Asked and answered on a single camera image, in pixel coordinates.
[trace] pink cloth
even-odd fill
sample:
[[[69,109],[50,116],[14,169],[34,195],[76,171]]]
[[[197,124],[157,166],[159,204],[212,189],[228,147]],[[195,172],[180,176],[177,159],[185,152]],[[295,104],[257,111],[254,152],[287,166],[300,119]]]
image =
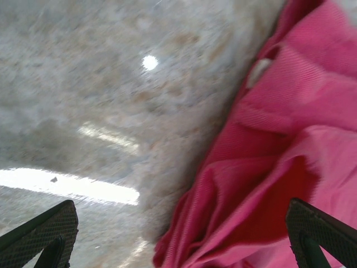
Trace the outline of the pink cloth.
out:
[[[155,267],[297,267],[293,197],[357,228],[356,29],[332,1],[290,0],[258,58],[273,63],[243,84]]]

